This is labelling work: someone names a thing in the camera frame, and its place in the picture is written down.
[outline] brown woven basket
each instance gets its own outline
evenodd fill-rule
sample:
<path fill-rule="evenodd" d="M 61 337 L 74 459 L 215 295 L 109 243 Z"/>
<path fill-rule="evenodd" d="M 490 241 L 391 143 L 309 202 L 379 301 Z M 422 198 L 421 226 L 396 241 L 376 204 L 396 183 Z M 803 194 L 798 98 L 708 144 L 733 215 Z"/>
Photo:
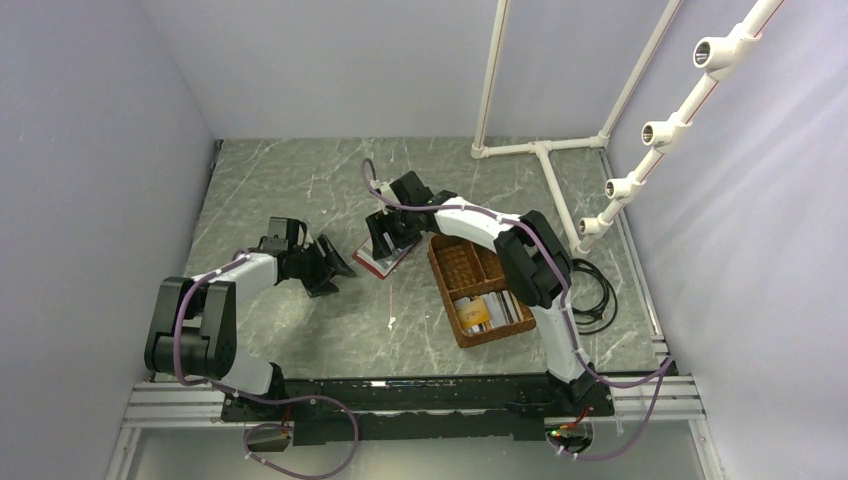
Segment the brown woven basket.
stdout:
<path fill-rule="evenodd" d="M 453 302 L 463 297 L 507 290 L 501 262 L 497 255 L 479 245 L 445 235 L 434 235 L 430 239 L 429 257 L 453 335 L 461 348 L 527 332 L 536 327 L 536 320 L 530 309 L 520 304 L 523 321 L 481 333 L 465 333 L 459 324 Z"/>

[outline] white wall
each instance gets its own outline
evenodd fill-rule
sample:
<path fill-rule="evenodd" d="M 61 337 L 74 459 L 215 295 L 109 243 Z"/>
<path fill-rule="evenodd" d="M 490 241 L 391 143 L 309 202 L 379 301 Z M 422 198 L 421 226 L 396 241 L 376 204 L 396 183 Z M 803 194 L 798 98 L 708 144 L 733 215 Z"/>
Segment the white wall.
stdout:
<path fill-rule="evenodd" d="M 106 472 L 212 137 L 135 0 L 0 0 L 0 477 Z"/>
<path fill-rule="evenodd" d="M 684 4 L 613 134 L 618 175 L 646 151 L 642 124 L 695 84 L 697 40 L 752 4 Z M 627 207 L 729 478 L 848 476 L 846 24 L 845 2 L 785 2 Z"/>
<path fill-rule="evenodd" d="M 144 0 L 212 132 L 474 134 L 496 0 Z M 665 0 L 512 2 L 490 135 L 603 125 Z"/>

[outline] gray marble table surface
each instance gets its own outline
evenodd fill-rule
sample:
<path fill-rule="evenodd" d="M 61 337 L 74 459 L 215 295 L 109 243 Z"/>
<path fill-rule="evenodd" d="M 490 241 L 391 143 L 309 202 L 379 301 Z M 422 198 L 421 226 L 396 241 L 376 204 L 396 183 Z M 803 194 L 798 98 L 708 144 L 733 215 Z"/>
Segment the gray marble table surface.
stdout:
<path fill-rule="evenodd" d="M 497 137 L 489 144 L 524 141 Z M 530 155 L 473 160 L 470 143 L 469 138 L 227 140 L 186 274 L 216 268 L 237 248 L 255 245 L 271 216 L 299 218 L 313 237 L 326 233 L 359 276 L 337 277 L 340 292 L 316 299 L 296 280 L 266 289 L 238 319 L 239 348 L 279 364 L 291 378 L 542 372 L 545 352 L 535 329 L 477 347 L 457 346 L 425 243 L 385 280 L 350 259 L 368 235 L 365 217 L 378 208 L 359 175 L 366 157 L 374 159 L 382 179 L 415 170 L 434 191 L 451 190 L 502 212 L 539 210 L 565 240 L 538 160 Z M 553 152 L 551 161 L 574 218 L 605 206 L 606 176 L 597 150 Z M 596 367 L 656 368 L 644 299 L 618 229 L 588 259 L 610 279 L 621 302 L 611 328 L 584 338 Z M 575 305 L 596 301 L 593 280 L 575 275 L 573 281 Z M 396 321 L 389 328 L 391 317 Z"/>

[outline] black cable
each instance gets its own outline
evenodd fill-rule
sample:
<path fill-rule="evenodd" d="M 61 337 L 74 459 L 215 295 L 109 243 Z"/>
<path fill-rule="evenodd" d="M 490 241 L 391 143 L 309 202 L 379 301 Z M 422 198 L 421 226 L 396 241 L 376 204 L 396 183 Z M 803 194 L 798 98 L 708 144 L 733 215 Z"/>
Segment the black cable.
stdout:
<path fill-rule="evenodd" d="M 581 331 L 578 329 L 580 335 L 594 335 L 596 333 L 606 330 L 612 325 L 612 322 L 615 321 L 615 317 L 618 316 L 618 296 L 616 296 L 615 289 L 612 287 L 610 281 L 607 280 L 607 277 L 605 277 L 604 274 L 601 273 L 601 270 L 598 269 L 598 267 L 586 260 L 583 260 L 582 258 L 573 259 L 573 264 L 574 269 L 572 270 L 572 273 L 585 273 L 590 277 L 594 278 L 595 280 L 597 280 L 598 284 L 600 284 L 602 292 L 601 299 L 596 305 L 591 308 L 581 310 L 579 308 L 574 307 L 574 305 L 572 304 L 572 310 L 574 311 L 575 315 L 583 315 L 591 318 L 591 320 L 585 322 L 578 322 L 577 320 L 575 320 L 574 323 L 583 327 L 596 325 L 598 322 L 604 319 L 604 312 L 606 311 L 607 306 L 609 305 L 610 299 L 612 299 L 613 303 L 615 303 L 615 307 L 612 311 L 612 316 L 610 317 L 609 321 L 606 322 L 603 326 L 589 331 Z"/>

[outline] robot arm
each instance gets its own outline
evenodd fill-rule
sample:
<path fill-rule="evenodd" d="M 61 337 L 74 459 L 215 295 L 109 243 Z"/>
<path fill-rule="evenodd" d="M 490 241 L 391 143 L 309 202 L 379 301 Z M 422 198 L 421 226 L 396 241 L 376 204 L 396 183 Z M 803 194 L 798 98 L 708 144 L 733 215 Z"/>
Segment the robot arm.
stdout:
<path fill-rule="evenodd" d="M 472 204 L 453 192 L 442 191 L 433 195 L 414 172 L 407 172 L 391 184 L 382 184 L 379 191 L 405 206 L 457 205 L 460 208 L 426 212 L 384 208 L 366 219 L 375 253 L 388 256 L 392 247 L 404 248 L 417 241 L 422 231 L 464 238 L 497 253 L 510 291 L 533 312 L 550 374 L 575 389 L 576 397 L 591 388 L 594 382 L 575 358 L 575 353 L 581 355 L 589 364 L 588 355 L 579 338 L 576 339 L 577 351 L 574 351 L 564 323 L 572 322 L 574 331 L 577 331 L 570 291 L 563 292 L 551 268 L 538 249 L 531 246 L 523 230 L 466 210 Z M 570 282 L 571 259 L 544 215 L 534 210 L 522 216 L 500 214 L 499 218 L 520 221 L 529 226 L 550 252 L 562 276 Z M 565 320 L 559 307 L 563 295 Z"/>
<path fill-rule="evenodd" d="M 174 331 L 181 304 L 194 286 L 185 319 L 201 317 L 199 325 L 184 326 L 180 363 L 187 375 L 209 378 L 227 387 L 256 395 L 282 398 L 282 371 L 238 348 L 236 319 L 239 310 L 262 290 L 283 280 L 301 281 L 310 297 L 338 292 L 330 280 L 335 275 L 356 276 L 329 239 L 309 236 L 300 220 L 272 217 L 268 235 L 258 247 L 239 252 L 242 263 L 220 273 L 209 283 L 195 286 L 193 278 L 170 277 L 159 287 L 153 321 L 144 350 L 147 368 L 174 374 Z"/>

